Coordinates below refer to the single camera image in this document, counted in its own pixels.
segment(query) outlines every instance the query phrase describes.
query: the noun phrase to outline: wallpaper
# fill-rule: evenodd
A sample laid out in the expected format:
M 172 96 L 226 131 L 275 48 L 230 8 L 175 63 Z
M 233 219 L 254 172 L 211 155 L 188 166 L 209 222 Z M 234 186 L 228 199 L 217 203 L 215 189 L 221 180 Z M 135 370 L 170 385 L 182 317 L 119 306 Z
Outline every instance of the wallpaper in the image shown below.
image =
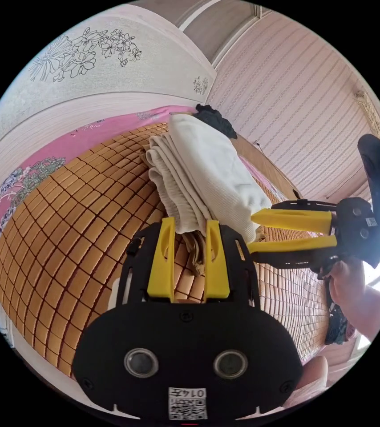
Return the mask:
M 70 29 L 22 70 L 0 101 L 0 139 L 42 110 L 94 94 L 150 92 L 205 101 L 213 77 L 184 42 L 177 43 L 186 36 L 175 27 L 165 32 L 154 14 L 157 27 L 147 16 L 138 21 L 128 9 L 126 18 L 118 7 Z
M 216 71 L 207 103 L 262 149 L 303 197 L 336 202 L 362 184 L 353 182 L 363 172 L 357 142 L 370 127 L 354 97 L 360 83 L 317 35 L 272 12 Z

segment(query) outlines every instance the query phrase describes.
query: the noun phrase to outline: striped wall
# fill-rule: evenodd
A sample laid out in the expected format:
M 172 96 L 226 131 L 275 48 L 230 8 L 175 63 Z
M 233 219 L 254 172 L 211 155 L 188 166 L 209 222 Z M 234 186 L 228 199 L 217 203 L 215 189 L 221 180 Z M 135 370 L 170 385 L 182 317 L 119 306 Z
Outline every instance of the striped wall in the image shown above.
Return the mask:
M 304 197 L 336 202 L 362 184 L 356 145 L 370 128 L 354 99 L 361 85 L 317 35 L 272 12 L 217 72 L 207 103 L 259 144 Z

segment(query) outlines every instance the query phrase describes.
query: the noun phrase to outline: camera lens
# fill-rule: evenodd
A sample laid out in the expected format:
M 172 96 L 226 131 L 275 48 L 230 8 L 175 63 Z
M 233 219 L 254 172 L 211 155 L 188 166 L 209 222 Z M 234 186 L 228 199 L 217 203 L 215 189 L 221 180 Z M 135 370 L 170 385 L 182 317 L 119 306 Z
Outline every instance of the camera lens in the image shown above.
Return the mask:
M 126 354 L 125 368 L 134 377 L 148 378 L 158 371 L 159 364 L 150 350 L 135 348 Z
M 248 367 L 246 356 L 237 350 L 226 350 L 214 360 L 215 373 L 224 379 L 240 377 Z

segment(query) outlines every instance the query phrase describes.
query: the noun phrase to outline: floral pattern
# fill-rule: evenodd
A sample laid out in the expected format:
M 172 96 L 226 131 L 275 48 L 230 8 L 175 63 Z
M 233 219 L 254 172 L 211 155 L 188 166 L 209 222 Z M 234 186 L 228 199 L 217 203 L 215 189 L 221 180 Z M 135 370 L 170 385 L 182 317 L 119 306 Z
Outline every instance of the floral pattern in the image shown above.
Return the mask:
M 24 199 L 50 174 L 65 164 L 65 157 L 50 157 L 38 161 L 33 166 L 15 169 L 0 186 L 0 203 L 7 198 L 10 206 L 0 219 L 0 237 L 3 230 L 14 214 L 16 208 Z
M 70 40 L 62 35 L 53 41 L 46 51 L 38 56 L 30 66 L 30 79 L 47 81 L 52 77 L 53 82 L 62 81 L 65 76 L 75 78 L 85 75 L 95 67 L 97 50 L 107 59 L 117 55 L 121 67 L 128 61 L 139 61 L 141 50 L 133 42 L 134 36 L 116 29 L 108 34 L 108 30 L 91 31 L 87 27 L 83 35 Z
M 147 120 L 147 119 L 151 119 L 152 121 L 155 121 L 159 118 L 158 114 L 153 114 L 150 111 L 143 111 L 140 113 L 135 113 L 135 115 L 140 119 L 140 120 Z
M 205 95 L 206 90 L 208 89 L 208 79 L 204 77 L 200 80 L 200 76 L 198 76 L 194 82 L 194 91 L 199 95 Z

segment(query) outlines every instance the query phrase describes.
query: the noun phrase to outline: beige cloth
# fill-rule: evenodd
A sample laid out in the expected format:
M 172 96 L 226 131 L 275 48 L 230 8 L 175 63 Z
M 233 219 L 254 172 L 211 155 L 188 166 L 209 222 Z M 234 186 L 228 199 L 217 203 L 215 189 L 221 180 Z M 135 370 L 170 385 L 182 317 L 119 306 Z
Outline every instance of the beige cloth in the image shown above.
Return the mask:
M 251 215 L 271 202 L 240 161 L 230 139 L 197 118 L 170 116 L 169 131 L 149 139 L 149 178 L 177 233 L 206 233 L 216 219 L 236 230 L 246 242 L 255 240 Z
M 147 161 L 146 152 L 150 149 L 150 145 L 146 144 L 142 146 L 139 151 L 139 157 L 148 166 L 151 167 Z M 255 231 L 255 241 L 261 242 L 266 238 L 262 232 L 261 227 Z M 190 257 L 190 269 L 194 276 L 203 276 L 205 274 L 205 246 L 206 239 L 200 231 L 191 231 L 189 233 L 181 234 L 182 239 L 186 245 L 187 251 Z

